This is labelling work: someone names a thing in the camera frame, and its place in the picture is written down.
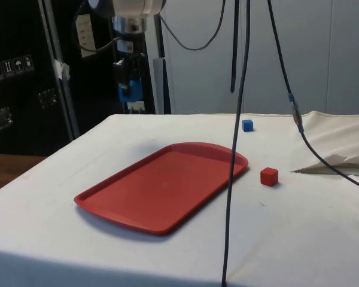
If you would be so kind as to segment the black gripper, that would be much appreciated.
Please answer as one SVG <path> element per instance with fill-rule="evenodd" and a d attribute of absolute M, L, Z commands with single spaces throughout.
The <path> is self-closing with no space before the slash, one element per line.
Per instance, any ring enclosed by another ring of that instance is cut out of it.
<path fill-rule="evenodd" d="M 132 54 L 130 57 L 130 79 L 141 81 L 142 77 L 146 74 L 144 34 L 120 34 L 120 39 L 117 41 L 117 51 L 123 54 Z M 122 58 L 114 62 L 112 69 L 117 87 L 121 89 L 119 94 L 129 96 L 129 70 L 126 59 Z"/>

